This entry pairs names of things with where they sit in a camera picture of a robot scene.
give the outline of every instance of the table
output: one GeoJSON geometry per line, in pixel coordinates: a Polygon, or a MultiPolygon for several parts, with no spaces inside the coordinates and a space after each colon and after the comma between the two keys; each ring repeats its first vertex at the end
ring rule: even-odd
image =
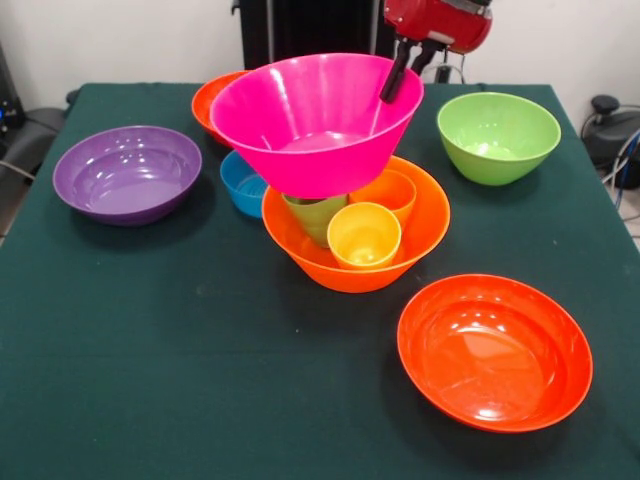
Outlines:
{"type": "Polygon", "coordinates": [[[83,87],[0,250],[0,478],[640,478],[640,256],[548,86],[430,85],[397,153],[452,204],[443,243],[388,288],[321,288],[234,210],[224,149],[190,113],[197,85],[83,87]],[[480,89],[550,109],[563,139],[504,188],[450,165],[435,115],[480,89]],[[185,132],[204,170],[183,207],[138,229],[70,211],[54,165],[100,130],[185,132]],[[422,286],[486,272],[560,302],[595,378],[567,421],[531,434],[464,427],[402,370],[395,328],[422,286]]]}

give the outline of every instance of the plastic bowl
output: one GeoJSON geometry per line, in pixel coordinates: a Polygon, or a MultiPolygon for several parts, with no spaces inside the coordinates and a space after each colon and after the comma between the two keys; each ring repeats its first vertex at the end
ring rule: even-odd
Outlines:
{"type": "Polygon", "coordinates": [[[440,243],[449,228],[451,211],[442,187],[420,167],[391,157],[387,168],[407,175],[418,190],[412,218],[390,266],[367,271],[341,269],[331,251],[317,246],[302,230],[280,193],[271,187],[262,203],[269,235],[309,277],[326,288],[364,293],[390,285],[440,243]]]}
{"type": "Polygon", "coordinates": [[[402,227],[388,208],[354,203],[333,216],[327,238],[342,268],[376,270],[391,265],[400,247],[402,227]]]}
{"type": "Polygon", "coordinates": [[[276,62],[225,88],[211,123],[281,193],[329,198],[376,178],[420,105],[407,70],[397,98],[379,99],[393,62],[332,53],[276,62]]]}
{"type": "Polygon", "coordinates": [[[202,128],[204,128],[209,135],[213,136],[216,141],[226,146],[230,146],[229,142],[222,138],[217,130],[211,125],[211,103],[222,89],[245,73],[247,72],[243,70],[241,72],[227,73],[221,77],[214,78],[200,87],[191,101],[191,113],[193,113],[193,116],[198,123],[202,125],[202,128]]]}
{"type": "Polygon", "coordinates": [[[238,210],[262,218],[262,197],[267,183],[235,150],[222,161],[220,178],[238,210]]]}
{"type": "Polygon", "coordinates": [[[515,280],[460,275],[428,285],[404,309],[398,349],[409,377],[467,425],[516,433],[573,413],[593,378],[578,324],[515,280]]]}
{"type": "Polygon", "coordinates": [[[187,136],[167,128],[107,130],[69,149],[53,186],[69,206],[102,223],[144,225],[173,211],[202,168],[187,136]]]}
{"type": "Polygon", "coordinates": [[[349,199],[353,203],[373,202],[388,208],[404,228],[413,211],[416,196],[416,186],[409,177],[386,168],[369,185],[349,195],[349,199]]]}
{"type": "Polygon", "coordinates": [[[444,148],[462,175],[482,185],[522,178],[558,146],[560,124],[540,105],[504,93],[462,95],[438,114],[444,148]]]}

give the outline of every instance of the green bowl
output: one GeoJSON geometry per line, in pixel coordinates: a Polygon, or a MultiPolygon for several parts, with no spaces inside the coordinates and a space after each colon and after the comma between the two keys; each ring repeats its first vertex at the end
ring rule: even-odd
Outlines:
{"type": "Polygon", "coordinates": [[[560,124],[525,98],[481,92],[447,102],[438,113],[444,148],[466,178],[506,185],[540,165],[560,142],[560,124]]]}

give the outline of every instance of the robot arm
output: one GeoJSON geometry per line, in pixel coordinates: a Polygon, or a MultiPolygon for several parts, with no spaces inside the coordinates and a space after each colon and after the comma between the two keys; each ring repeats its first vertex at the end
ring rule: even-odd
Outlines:
{"type": "Polygon", "coordinates": [[[411,69],[418,75],[431,63],[436,52],[451,50],[467,54],[478,48],[489,34],[493,17],[492,0],[386,0],[384,17],[398,38],[396,59],[380,93],[381,100],[394,100],[411,47],[421,45],[411,69]]]}

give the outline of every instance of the white wall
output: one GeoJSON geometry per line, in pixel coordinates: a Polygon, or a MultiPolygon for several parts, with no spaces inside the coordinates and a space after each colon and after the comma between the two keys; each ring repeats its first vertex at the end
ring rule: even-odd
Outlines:
{"type": "MultiPolygon", "coordinates": [[[[241,69],[230,4],[0,0],[0,40],[27,107],[63,105],[85,82],[202,82],[241,69]]],[[[493,11],[468,81],[550,83],[575,125],[597,93],[640,103],[637,0],[494,0],[493,11]]]]}
{"type": "Polygon", "coordinates": [[[86,82],[204,82],[243,68],[231,0],[0,0],[0,41],[27,108],[86,82]]]}

